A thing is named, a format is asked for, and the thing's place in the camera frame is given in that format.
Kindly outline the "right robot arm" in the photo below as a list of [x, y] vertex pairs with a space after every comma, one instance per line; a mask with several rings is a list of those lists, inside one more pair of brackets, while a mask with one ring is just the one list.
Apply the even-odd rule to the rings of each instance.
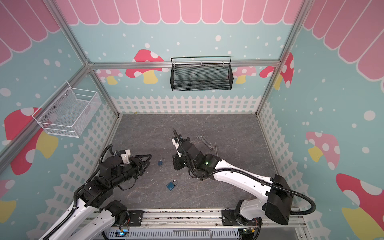
[[270, 178], [247, 172], [218, 156], [203, 154], [190, 142], [190, 138], [183, 138], [176, 130], [173, 133], [172, 142], [177, 151], [173, 155], [175, 170], [187, 168], [192, 178], [224, 182], [255, 196], [254, 200], [238, 202], [234, 215], [239, 224], [267, 217], [286, 226], [290, 216], [305, 216], [315, 212], [314, 200], [291, 190], [284, 177], [275, 175]]

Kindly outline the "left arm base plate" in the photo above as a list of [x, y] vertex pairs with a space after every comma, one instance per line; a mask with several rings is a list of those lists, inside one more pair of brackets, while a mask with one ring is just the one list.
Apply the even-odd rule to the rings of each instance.
[[140, 227], [144, 218], [144, 211], [129, 210], [122, 213], [119, 226]]

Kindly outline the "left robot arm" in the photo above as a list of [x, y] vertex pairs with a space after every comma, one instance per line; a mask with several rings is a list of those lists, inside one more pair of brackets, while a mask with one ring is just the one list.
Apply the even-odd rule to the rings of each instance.
[[73, 203], [41, 237], [43, 240], [92, 240], [105, 230], [127, 225], [131, 216], [119, 201], [103, 206], [122, 183], [137, 181], [153, 156], [131, 156], [130, 150], [113, 151], [108, 145], [98, 160], [96, 170], [74, 191]]

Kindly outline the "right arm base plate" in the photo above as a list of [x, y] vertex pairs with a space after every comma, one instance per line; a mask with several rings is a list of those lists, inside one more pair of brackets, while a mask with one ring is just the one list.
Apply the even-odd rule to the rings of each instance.
[[247, 220], [242, 217], [239, 213], [236, 213], [235, 210], [232, 209], [224, 209], [221, 211], [222, 214], [222, 224], [223, 226], [257, 226], [258, 218], [254, 218], [252, 220]]

